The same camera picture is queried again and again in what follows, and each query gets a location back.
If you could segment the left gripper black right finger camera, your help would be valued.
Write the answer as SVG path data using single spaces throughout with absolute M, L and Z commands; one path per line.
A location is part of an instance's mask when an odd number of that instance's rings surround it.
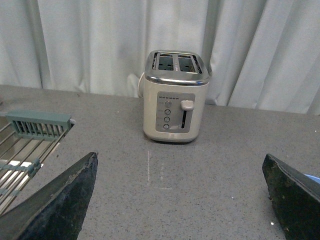
M 287 240 L 320 238 L 320 184 L 267 154 L 262 164 L 269 198 Z

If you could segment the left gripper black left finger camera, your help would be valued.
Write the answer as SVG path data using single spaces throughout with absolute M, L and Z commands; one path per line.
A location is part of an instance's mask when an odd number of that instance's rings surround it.
M 76 240 L 94 191 L 98 157 L 90 152 L 0 217 L 2 240 Z

